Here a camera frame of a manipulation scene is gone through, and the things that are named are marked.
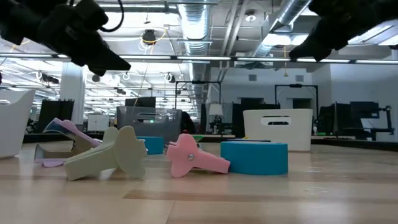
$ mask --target white storage bin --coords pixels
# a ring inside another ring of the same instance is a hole
[[[312,110],[249,110],[243,116],[249,139],[287,143],[290,151],[310,151]]]

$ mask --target blue cylinder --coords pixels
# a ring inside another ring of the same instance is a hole
[[[229,171],[249,175],[283,175],[289,171],[287,144],[271,142],[221,143],[221,157]]]

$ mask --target robotic arm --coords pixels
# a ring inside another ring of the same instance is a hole
[[[374,26],[398,19],[397,0],[313,0],[309,9],[321,20],[290,58],[314,57],[318,62]]]
[[[24,38],[47,46],[72,62],[103,76],[107,70],[130,70],[109,49],[98,29],[108,17],[94,0],[69,6],[67,0],[0,0],[0,37],[20,45]]]

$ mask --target blue tape roll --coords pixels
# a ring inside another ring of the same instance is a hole
[[[145,147],[148,149],[148,155],[163,154],[164,138],[163,137],[137,137],[145,140]]]
[[[283,175],[289,171],[284,143],[222,142],[221,157],[231,162],[230,172],[239,174]]]

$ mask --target clear plastic container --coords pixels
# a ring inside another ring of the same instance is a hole
[[[182,110],[118,106],[118,129],[132,126],[137,136],[163,137],[166,144],[180,135]]]

